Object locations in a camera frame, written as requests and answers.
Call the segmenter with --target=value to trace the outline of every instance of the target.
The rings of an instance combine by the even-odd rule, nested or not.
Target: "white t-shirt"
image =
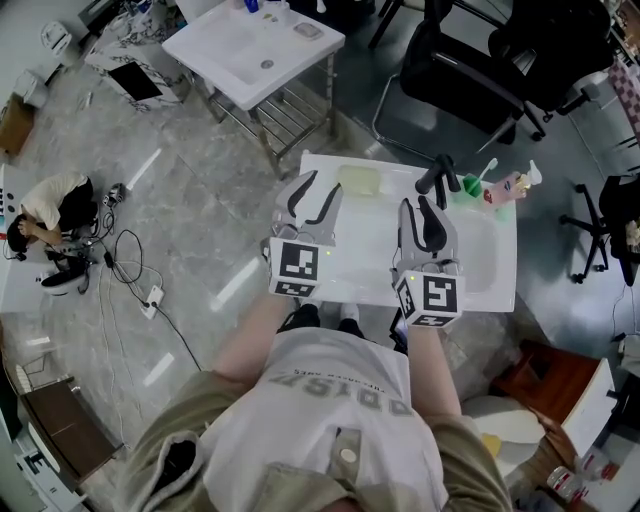
[[[36,222],[44,222],[47,229],[52,230],[60,222],[58,208],[65,196],[86,182],[87,177],[77,172],[56,174],[33,187],[21,205],[36,218]]]
[[[249,512],[268,464],[325,473],[340,429],[361,433],[356,488],[408,486],[420,510],[442,509],[442,461],[411,408],[407,357],[319,328],[278,334],[256,386],[201,436],[211,502]]]

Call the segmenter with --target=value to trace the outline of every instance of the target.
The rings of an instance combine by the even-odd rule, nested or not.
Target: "sink basin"
[[[387,162],[323,155],[302,156],[300,173],[318,170],[313,186],[296,209],[300,223],[315,219],[342,165],[369,167],[380,173],[375,197],[345,193],[334,231],[335,264],[314,299],[398,306],[389,268],[397,247],[398,206],[405,197],[417,208],[414,184],[425,169]],[[435,193],[428,197],[435,202]],[[516,216],[511,202],[485,212],[464,196],[447,198],[445,213],[458,232],[458,258],[465,276],[467,311],[513,311],[516,287]],[[416,215],[418,229],[422,216]]]
[[[279,2],[256,13],[224,2],[167,39],[164,50],[248,110],[309,66],[344,45],[344,35],[301,14],[285,20]],[[309,23],[322,31],[303,39],[293,27]]]

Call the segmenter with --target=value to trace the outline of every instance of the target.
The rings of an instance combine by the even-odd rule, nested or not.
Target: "shoe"
[[[347,318],[360,322],[360,310],[357,304],[344,303],[340,305],[340,320]]]
[[[304,299],[300,303],[300,307],[302,307],[302,306],[304,306],[306,304],[311,304],[312,306],[315,306],[318,311],[320,311],[320,307],[322,306],[322,301],[321,300],[313,300],[313,299]]]

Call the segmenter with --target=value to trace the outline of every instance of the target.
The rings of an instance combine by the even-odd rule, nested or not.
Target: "hand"
[[[30,237],[33,235],[33,231],[35,230],[36,225],[33,222],[28,220],[21,220],[20,224],[18,224],[18,231],[24,237]]]

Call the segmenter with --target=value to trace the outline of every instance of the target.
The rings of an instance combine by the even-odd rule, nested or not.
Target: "power strip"
[[[155,302],[156,305],[160,307],[160,303],[162,302],[163,298],[164,298],[164,291],[162,290],[162,288],[154,285],[154,287],[151,288],[151,291],[149,292],[149,297],[147,297],[147,302],[149,304],[151,304],[152,302]],[[142,310],[142,313],[144,314],[144,316],[146,316],[149,320],[153,320],[153,317],[156,316],[156,313],[158,312],[158,310],[153,306],[149,306],[148,308],[145,308],[142,304],[140,305],[140,309]]]

